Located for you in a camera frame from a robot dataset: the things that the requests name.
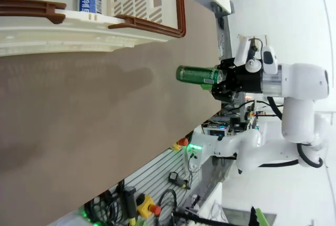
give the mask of metal pegboard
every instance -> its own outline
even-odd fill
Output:
[[[195,187],[202,180],[202,171],[193,173],[193,182],[190,190],[182,189],[174,184],[168,182],[170,172],[177,172],[183,179],[188,179],[189,172],[187,169],[187,158],[184,156],[184,150],[173,151],[166,150],[145,166],[125,178],[125,186],[136,188],[135,197],[140,193],[148,194],[152,197],[155,203],[159,201],[161,194],[166,189],[174,189],[177,197],[177,205],[182,205],[182,199],[185,200]],[[117,185],[109,190],[113,192]],[[172,211],[172,195],[167,194],[162,201],[162,211],[160,214],[160,222],[167,221]],[[154,225],[154,216],[147,219],[148,226]],[[53,222],[49,226],[90,226],[86,219],[81,216],[80,209],[74,211],[59,220]]]

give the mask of green can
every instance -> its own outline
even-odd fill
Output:
[[[219,84],[223,80],[223,72],[216,68],[179,66],[176,79],[184,83]]]

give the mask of brown table surface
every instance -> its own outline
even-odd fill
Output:
[[[178,65],[219,64],[215,17],[185,0],[187,34],[111,53],[0,58],[0,225],[47,225],[220,109]]]

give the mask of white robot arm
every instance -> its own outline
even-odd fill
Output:
[[[223,69],[227,67],[221,63],[218,68],[227,72],[229,80],[213,90],[212,94],[217,99],[220,98],[219,90],[231,88],[234,91],[237,87],[232,81],[235,80],[241,91],[261,91],[267,97],[284,97],[283,113],[275,104],[271,104],[274,112],[282,119],[282,123],[278,123],[281,129],[276,131],[276,136],[272,135],[272,139],[262,139],[258,130],[247,130],[224,138],[195,133],[191,143],[197,147],[188,147],[188,155],[193,156],[190,164],[199,166],[210,156],[229,157],[236,153],[240,171],[253,170],[274,160],[297,162],[305,167],[321,167],[323,161],[318,151],[326,144],[329,124],[322,115],[314,113],[314,101],[327,98],[329,94],[327,72],[309,64],[278,65],[274,50],[270,47],[262,49],[263,66],[258,70],[258,66],[249,62],[251,58],[242,59],[248,50],[245,47],[250,43],[244,40],[242,44],[244,48],[240,46],[240,56],[235,59],[235,64],[240,67],[236,68],[232,76],[231,71]],[[245,67],[241,66],[242,60],[246,61]]]

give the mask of green indicator light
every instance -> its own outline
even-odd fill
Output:
[[[196,146],[196,145],[192,145],[192,144],[189,144],[190,148],[194,148],[194,149],[197,149],[197,150],[201,150],[202,147],[201,146]]]

